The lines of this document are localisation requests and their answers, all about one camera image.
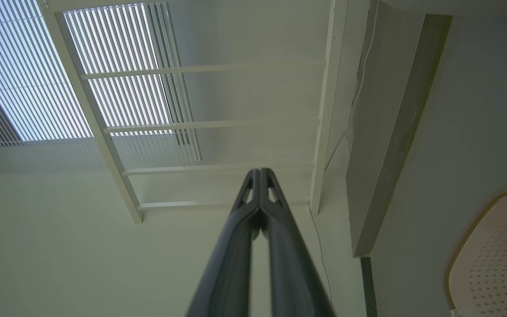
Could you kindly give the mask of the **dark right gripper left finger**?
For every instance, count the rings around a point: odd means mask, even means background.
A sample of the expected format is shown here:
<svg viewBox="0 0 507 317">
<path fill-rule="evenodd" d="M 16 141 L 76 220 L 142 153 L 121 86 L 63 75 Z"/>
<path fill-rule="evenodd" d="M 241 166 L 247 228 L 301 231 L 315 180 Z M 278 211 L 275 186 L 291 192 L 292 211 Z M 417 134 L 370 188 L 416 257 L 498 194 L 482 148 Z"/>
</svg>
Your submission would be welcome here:
<svg viewBox="0 0 507 317">
<path fill-rule="evenodd" d="M 252 169 L 238 192 L 187 317 L 247 317 L 252 241 L 259 233 L 260 171 Z"/>
</svg>

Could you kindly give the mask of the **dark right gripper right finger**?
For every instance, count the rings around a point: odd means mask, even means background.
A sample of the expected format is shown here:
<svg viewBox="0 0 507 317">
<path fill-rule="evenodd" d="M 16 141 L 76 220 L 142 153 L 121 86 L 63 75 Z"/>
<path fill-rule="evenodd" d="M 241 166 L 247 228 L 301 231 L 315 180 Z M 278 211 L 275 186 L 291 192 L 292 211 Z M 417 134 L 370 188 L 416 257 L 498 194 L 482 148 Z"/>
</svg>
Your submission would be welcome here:
<svg viewBox="0 0 507 317">
<path fill-rule="evenodd" d="M 273 170 L 260 170 L 274 317 L 334 317 L 316 267 Z"/>
</svg>

